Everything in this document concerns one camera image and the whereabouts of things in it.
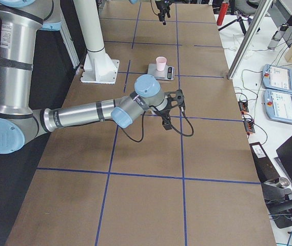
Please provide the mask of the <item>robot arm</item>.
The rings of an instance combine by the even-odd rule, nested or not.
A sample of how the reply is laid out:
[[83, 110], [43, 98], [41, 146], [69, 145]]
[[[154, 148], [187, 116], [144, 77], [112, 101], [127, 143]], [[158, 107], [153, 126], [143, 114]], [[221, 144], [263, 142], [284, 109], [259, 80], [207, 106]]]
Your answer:
[[18, 151], [35, 138], [65, 127], [111, 120], [126, 128], [149, 110], [168, 120], [169, 93], [148, 74], [136, 80], [128, 96], [65, 109], [30, 109], [36, 33], [61, 28], [60, 2], [0, 1], [0, 18], [0, 154]]

